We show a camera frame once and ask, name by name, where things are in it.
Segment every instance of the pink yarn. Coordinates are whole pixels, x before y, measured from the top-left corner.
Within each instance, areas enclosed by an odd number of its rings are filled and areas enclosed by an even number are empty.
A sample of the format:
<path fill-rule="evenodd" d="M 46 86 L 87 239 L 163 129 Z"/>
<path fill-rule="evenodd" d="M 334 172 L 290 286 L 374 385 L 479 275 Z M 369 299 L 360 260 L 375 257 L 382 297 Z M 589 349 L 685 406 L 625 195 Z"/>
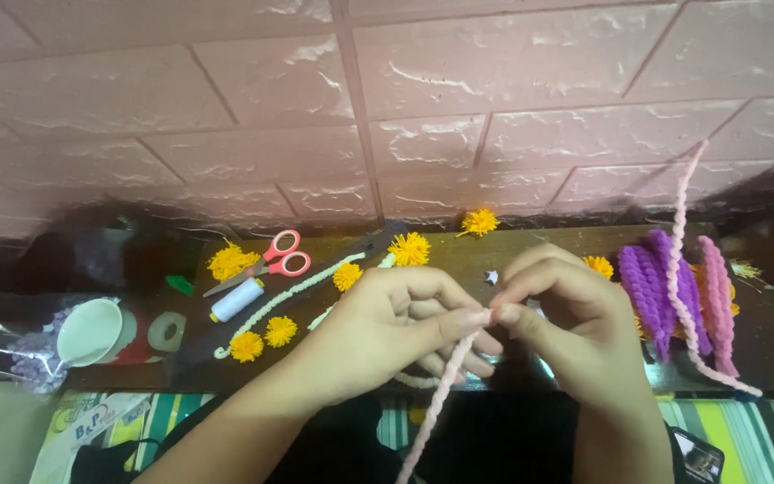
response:
<path fill-rule="evenodd" d="M 446 364 L 446 368 L 444 368 L 444 375 L 441 377 L 438 389 L 432 395 L 432 403 L 429 405 L 429 409 L 426 410 L 426 418 L 423 420 L 423 425 L 420 426 L 417 438 L 414 439 L 414 447 L 411 448 L 411 452 L 405 457 L 402 470 L 399 471 L 399 477 L 396 478 L 396 484 L 407 484 L 408 479 L 411 478 L 414 466 L 417 465 L 417 461 L 423 455 L 426 441 L 428 441 L 429 435 L 432 434 L 432 429 L 435 427 L 435 422 L 438 420 L 438 414 L 441 408 L 444 407 L 444 401 L 446 400 L 447 393 L 450 392 L 450 386 L 453 380 L 456 379 L 458 368 L 462 365 L 464 357 L 470 351 L 470 346 L 474 344 L 474 340 L 479 335 L 480 332 L 477 331 L 470 336 L 465 336 L 458 342 L 456 349 L 452 351 L 450 361 Z"/>
<path fill-rule="evenodd" d="M 715 340 L 715 369 L 725 375 L 737 378 L 734 362 L 734 314 L 730 310 L 730 278 L 724 266 L 724 258 L 711 238 L 704 235 L 697 238 L 704 248 L 706 268 L 707 313 L 712 318 Z"/>
<path fill-rule="evenodd" d="M 738 381 L 732 376 L 725 375 L 724 373 L 715 371 L 704 363 L 700 355 L 697 354 L 697 332 L 695 331 L 695 321 L 692 315 L 689 314 L 688 307 L 680 300 L 677 295 L 677 269 L 679 269 L 679 260 L 682 258 L 680 251 L 683 249 L 683 237 L 685 237 L 685 189 L 689 184 L 689 178 L 697 168 L 697 160 L 701 158 L 701 154 L 706 149 L 709 142 L 704 139 L 694 150 L 692 158 L 689 160 L 688 168 L 683 173 L 682 178 L 677 184 L 677 212 L 673 216 L 673 244 L 671 247 L 671 259 L 667 261 L 667 297 L 671 300 L 673 308 L 677 311 L 679 321 L 683 324 L 685 330 L 685 344 L 689 347 L 689 359 L 695 364 L 697 370 L 703 373 L 705 376 L 724 383 L 729 387 L 733 387 L 743 392 L 751 393 L 755 396 L 763 395 L 759 389 L 750 387 L 745 383 Z"/>

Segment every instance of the fingernail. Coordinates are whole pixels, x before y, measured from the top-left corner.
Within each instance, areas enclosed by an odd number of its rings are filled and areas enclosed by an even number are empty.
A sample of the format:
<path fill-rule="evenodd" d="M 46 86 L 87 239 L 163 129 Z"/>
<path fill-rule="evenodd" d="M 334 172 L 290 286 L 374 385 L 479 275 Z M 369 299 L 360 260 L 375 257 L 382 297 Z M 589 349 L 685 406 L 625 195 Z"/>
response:
<path fill-rule="evenodd" d="M 494 320 L 503 324 L 515 324 L 519 322 L 519 309 L 513 304 L 507 304 L 494 314 Z"/>
<path fill-rule="evenodd" d="M 489 324 L 492 312 L 489 309 L 473 311 L 465 315 L 462 320 L 462 329 L 471 332 L 476 331 L 486 324 Z"/>

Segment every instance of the brick wall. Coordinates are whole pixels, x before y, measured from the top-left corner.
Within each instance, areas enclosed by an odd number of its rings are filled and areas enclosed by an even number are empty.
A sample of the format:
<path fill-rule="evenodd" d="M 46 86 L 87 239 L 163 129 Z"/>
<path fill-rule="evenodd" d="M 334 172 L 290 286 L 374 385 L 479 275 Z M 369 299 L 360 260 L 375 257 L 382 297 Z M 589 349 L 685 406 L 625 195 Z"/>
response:
<path fill-rule="evenodd" d="M 774 179 L 774 0 L 0 0 L 0 234 L 664 206 L 706 137 Z"/>

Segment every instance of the phone screen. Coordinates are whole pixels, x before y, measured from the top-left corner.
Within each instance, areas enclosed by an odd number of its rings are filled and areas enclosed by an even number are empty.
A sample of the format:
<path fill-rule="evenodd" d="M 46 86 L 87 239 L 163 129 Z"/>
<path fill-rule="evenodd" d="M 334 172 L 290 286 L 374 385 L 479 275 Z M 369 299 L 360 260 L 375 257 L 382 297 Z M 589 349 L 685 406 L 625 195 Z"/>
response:
<path fill-rule="evenodd" d="M 724 453 L 680 428 L 673 427 L 673 435 L 683 455 L 689 482 L 718 484 L 722 478 Z"/>

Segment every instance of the tape roll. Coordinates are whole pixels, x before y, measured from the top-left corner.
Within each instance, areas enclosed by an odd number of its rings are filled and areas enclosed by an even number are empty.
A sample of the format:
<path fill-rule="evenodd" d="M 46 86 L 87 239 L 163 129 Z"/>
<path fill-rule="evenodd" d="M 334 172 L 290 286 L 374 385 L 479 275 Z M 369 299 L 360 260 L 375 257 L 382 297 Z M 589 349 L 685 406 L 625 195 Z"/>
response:
<path fill-rule="evenodd" d="M 262 281 L 251 277 L 211 306 L 211 315 L 213 316 L 211 319 L 217 318 L 217 320 L 225 323 L 264 293 Z"/>
<path fill-rule="evenodd" d="M 157 316 L 148 327 L 148 345 L 158 351 L 178 351 L 186 323 L 183 314 L 167 312 Z"/>

